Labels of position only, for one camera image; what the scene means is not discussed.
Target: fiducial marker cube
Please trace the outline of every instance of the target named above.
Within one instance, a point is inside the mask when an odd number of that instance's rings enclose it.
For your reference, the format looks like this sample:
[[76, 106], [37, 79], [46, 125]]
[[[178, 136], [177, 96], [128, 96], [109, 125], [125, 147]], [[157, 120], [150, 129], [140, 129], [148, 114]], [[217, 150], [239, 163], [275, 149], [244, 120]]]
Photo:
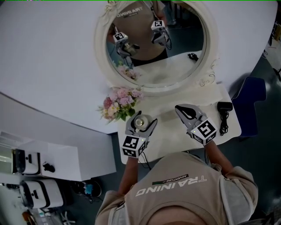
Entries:
[[208, 144], [216, 137], [217, 127], [211, 118], [207, 118], [191, 131], [192, 138], [203, 145]]
[[138, 158], [146, 148], [146, 138], [125, 135], [120, 146], [125, 156]]

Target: shoulder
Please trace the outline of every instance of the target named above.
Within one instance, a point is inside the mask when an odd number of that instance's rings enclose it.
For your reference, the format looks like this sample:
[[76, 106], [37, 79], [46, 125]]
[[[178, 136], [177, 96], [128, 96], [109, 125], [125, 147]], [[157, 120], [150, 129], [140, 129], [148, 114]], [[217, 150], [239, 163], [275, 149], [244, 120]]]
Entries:
[[220, 191], [229, 224], [248, 221], [258, 199], [258, 189], [252, 174], [235, 167], [226, 177], [221, 176]]
[[97, 213], [95, 224], [97, 225], [108, 224], [108, 221], [113, 218], [116, 209], [121, 208], [122, 205], [124, 205], [123, 203], [124, 203], [124, 195], [121, 195], [115, 191], [106, 192], [104, 201]]

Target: beige t-shirt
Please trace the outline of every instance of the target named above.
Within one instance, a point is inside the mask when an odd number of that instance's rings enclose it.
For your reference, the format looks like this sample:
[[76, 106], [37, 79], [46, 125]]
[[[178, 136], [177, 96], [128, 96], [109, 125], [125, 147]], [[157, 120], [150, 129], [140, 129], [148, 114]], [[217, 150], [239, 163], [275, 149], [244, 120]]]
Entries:
[[155, 20], [154, 14], [150, 9], [152, 5], [155, 14], [162, 12], [165, 5], [161, 1], [136, 1], [122, 10], [114, 19], [113, 24], [118, 32], [123, 32], [128, 36], [132, 44], [137, 44], [140, 49], [137, 54], [132, 56], [138, 60], [151, 60], [159, 56], [165, 49], [160, 44], [153, 44], [151, 25]]
[[208, 225], [247, 221], [258, 195], [252, 175], [235, 167], [224, 177], [221, 167], [215, 168], [184, 152], [170, 154], [125, 196], [107, 192], [96, 225], [108, 224], [111, 212], [124, 201], [128, 222], [121, 224], [147, 225], [157, 211], [171, 206], [193, 212]]

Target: small round object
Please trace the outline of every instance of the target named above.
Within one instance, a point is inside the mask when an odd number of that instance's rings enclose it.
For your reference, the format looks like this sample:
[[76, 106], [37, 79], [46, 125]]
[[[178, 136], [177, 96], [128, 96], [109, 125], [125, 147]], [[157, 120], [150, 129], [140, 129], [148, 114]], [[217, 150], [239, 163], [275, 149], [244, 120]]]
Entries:
[[138, 115], [134, 119], [135, 127], [139, 130], [145, 130], [151, 123], [151, 117], [148, 115]]
[[143, 119], [136, 119], [135, 123], [136, 123], [137, 126], [142, 126], [142, 125], [144, 125], [144, 120]]

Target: white desk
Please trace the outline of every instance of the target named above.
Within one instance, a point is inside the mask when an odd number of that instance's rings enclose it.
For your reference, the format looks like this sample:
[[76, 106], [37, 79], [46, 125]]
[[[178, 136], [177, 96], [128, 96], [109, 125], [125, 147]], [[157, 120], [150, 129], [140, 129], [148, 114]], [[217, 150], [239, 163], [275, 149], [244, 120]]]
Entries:
[[184, 52], [157, 62], [136, 66], [134, 70], [142, 75], [137, 81], [139, 83], [159, 84], [183, 80], [184, 75], [193, 69], [196, 63], [188, 57], [188, 54], [194, 53], [200, 58], [201, 52]]
[[[195, 93], [197, 91], [203, 94], [199, 97], [197, 96], [197, 98], [188, 97], [191, 96], [191, 93], [187, 94], [188, 92]], [[186, 134], [187, 128], [177, 116], [174, 109], [175, 105], [183, 103], [200, 105], [200, 109], [205, 112], [208, 117], [211, 117], [216, 126], [219, 128], [221, 120], [220, 114], [216, 109], [216, 103], [219, 101], [230, 102], [231, 99], [222, 84], [211, 84], [206, 87], [198, 87], [195, 91], [189, 90], [172, 96], [168, 95], [157, 98], [149, 98], [148, 100], [144, 100], [142, 104], [138, 105], [136, 107], [136, 111], [141, 110], [142, 114], [149, 114], [153, 118], [158, 118], [158, 124], [149, 138], [150, 143], [144, 150], [148, 161], [154, 161], [173, 152], [182, 152], [203, 147], [202, 144], [194, 139], [191, 139]], [[234, 109], [229, 112], [227, 124], [229, 126], [228, 133], [224, 136], [220, 136], [218, 133], [214, 139], [214, 142], [217, 145], [225, 143], [233, 137], [237, 137], [241, 134], [241, 128]], [[119, 140], [122, 135], [125, 135], [125, 128], [126, 123], [124, 121], [119, 121]], [[128, 157], [123, 155], [121, 149], [120, 153], [122, 163], [126, 164]], [[139, 161], [144, 163], [142, 157], [139, 158]]]

